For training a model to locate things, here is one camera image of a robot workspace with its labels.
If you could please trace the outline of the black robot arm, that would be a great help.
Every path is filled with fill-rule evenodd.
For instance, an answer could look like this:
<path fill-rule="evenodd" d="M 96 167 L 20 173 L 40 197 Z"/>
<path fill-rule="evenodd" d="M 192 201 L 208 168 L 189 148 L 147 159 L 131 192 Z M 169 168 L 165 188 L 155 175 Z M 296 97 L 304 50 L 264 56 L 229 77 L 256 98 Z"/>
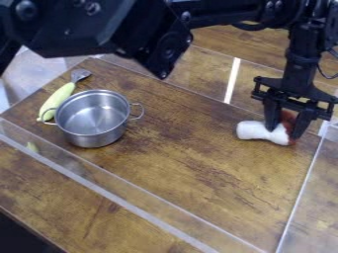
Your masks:
<path fill-rule="evenodd" d="M 338 105 L 314 85 L 320 56 L 338 46 L 338 0 L 0 0 L 0 75 L 26 47 L 44 58 L 113 53 L 167 78 L 192 30 L 217 25 L 288 31 L 283 76 L 256 78 L 252 97 L 267 129 L 295 111 L 290 136 L 300 138 Z"/>

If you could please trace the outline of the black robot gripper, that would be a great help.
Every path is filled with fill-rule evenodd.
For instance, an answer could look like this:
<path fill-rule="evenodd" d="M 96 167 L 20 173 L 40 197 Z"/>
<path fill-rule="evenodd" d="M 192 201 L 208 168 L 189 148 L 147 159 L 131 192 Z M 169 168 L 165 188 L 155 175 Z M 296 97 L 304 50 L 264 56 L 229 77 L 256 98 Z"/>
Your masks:
<path fill-rule="evenodd" d="M 314 120 L 331 119 L 338 99 L 314 86 L 320 52 L 290 48 L 284 56 L 282 78 L 256 76 L 252 98 L 263 102 L 268 131 L 280 123 L 282 109 L 298 112 L 290 137 L 299 139 Z"/>

